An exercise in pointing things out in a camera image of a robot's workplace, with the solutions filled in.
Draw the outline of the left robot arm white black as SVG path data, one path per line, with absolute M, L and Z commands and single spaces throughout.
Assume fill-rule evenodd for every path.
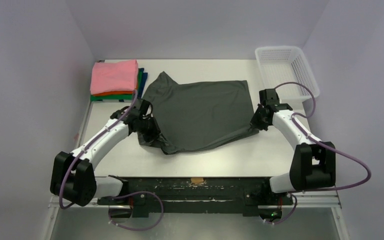
M 161 131 L 153 117 L 153 105 L 136 98 L 131 105 L 116 110 L 106 124 L 87 142 L 71 152 L 59 152 L 53 162 L 50 192 L 59 197 L 60 207 L 86 206 L 92 199 L 110 197 L 118 205 L 126 203 L 129 191 L 125 181 L 117 176 L 95 176 L 103 158 L 132 133 L 144 137 L 146 143 L 157 140 Z

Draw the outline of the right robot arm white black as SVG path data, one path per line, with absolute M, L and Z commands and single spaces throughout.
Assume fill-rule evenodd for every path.
M 273 176 L 269 185 L 261 189 L 260 196 L 268 204 L 280 198 L 281 193 L 329 188 L 336 183 L 336 154 L 334 145 L 327 148 L 310 139 L 311 132 L 299 121 L 297 112 L 282 103 L 274 88 L 259 92 L 260 103 L 250 121 L 254 129 L 267 131 L 270 126 L 279 130 L 294 153 L 288 173 Z

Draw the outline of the dark grey t shirt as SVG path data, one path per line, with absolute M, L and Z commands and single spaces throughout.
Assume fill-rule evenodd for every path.
M 141 146 L 159 148 L 166 155 L 212 150 L 259 133 L 251 127 L 254 115 L 246 80 L 179 84 L 161 72 L 142 98 L 152 104 L 160 135 Z

